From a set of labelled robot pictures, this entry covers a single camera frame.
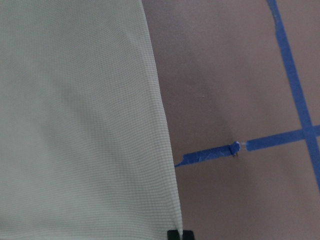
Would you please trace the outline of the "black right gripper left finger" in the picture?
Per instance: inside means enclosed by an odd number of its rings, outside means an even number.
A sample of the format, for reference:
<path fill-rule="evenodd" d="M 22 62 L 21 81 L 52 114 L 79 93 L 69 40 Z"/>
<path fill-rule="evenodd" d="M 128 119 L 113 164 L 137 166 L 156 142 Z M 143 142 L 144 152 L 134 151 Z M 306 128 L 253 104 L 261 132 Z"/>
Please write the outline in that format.
<path fill-rule="evenodd" d="M 176 229 L 171 229 L 167 231 L 167 240 L 180 240 L 180 233 Z"/>

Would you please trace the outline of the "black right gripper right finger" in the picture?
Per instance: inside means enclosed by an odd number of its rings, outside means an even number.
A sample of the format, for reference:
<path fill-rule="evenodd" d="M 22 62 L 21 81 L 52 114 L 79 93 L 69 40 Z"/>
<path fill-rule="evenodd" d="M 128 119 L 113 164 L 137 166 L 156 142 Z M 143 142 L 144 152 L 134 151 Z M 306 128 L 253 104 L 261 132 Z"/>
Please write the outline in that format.
<path fill-rule="evenodd" d="M 183 230 L 182 240 L 195 240 L 195 235 L 192 230 Z"/>

